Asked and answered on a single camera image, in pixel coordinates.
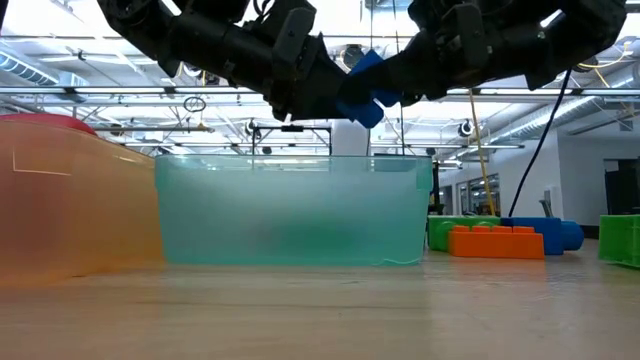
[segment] window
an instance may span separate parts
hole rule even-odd
[[[498,174],[494,174],[488,176],[487,180],[489,181],[489,192],[493,199],[496,216],[500,216],[500,178]],[[459,183],[457,189],[460,197],[459,209],[461,215],[468,213],[491,215],[489,196],[487,195],[485,182],[482,178]]]

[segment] ductwork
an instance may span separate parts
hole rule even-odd
[[[57,85],[59,82],[57,73],[44,71],[43,69],[43,67],[28,61],[26,57],[20,56],[8,47],[0,45],[0,70],[17,75],[36,85]]]
[[[607,82],[609,82],[612,88],[640,87],[640,62],[635,62],[633,65],[627,66],[626,68],[607,76]],[[602,88],[604,85],[598,82],[597,85],[591,87]],[[605,105],[604,98],[599,96],[587,96],[567,101],[558,109],[552,126],[553,128],[557,128],[572,121],[595,114],[602,110]],[[533,138],[540,135],[549,121],[549,117],[553,111],[553,106],[554,105],[545,106],[540,110],[521,117],[509,126],[491,134],[490,137],[483,138],[482,143],[495,144],[505,142],[511,138]],[[450,158],[456,158],[469,152],[472,151],[464,150],[457,152],[456,154],[452,154]]]
[[[28,56],[19,54],[6,45],[0,44],[0,70],[29,81],[37,86],[87,86],[89,82],[67,71],[57,71],[38,64]],[[84,102],[86,98],[78,94],[56,95],[63,100]]]

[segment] green toy block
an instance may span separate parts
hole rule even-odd
[[[640,215],[600,217],[599,257],[640,268]]]
[[[495,216],[429,216],[429,249],[449,251],[449,231],[455,225],[494,226],[500,225],[500,218]]]

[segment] plastic bin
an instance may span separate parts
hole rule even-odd
[[[431,160],[161,156],[156,186],[170,263],[408,265],[422,258]]]
[[[640,268],[640,215],[600,217],[599,257]]]
[[[0,121],[0,285],[162,264],[153,169],[85,132]]]

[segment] blue object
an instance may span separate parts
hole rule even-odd
[[[370,50],[356,66],[351,69],[349,74],[357,74],[373,65],[382,62],[383,59],[374,50]],[[336,107],[345,116],[351,120],[357,120],[367,129],[374,128],[380,120],[384,117],[384,111],[373,99],[377,99],[380,103],[386,107],[391,107],[397,104],[402,98],[400,93],[392,93],[388,91],[375,90],[371,93],[371,101],[366,105],[348,106],[343,102],[338,102]]]
[[[562,243],[565,251],[577,251],[584,243],[584,232],[574,221],[562,222]]]
[[[558,218],[502,218],[503,226],[528,226],[544,237],[545,255],[562,255],[562,221]]]

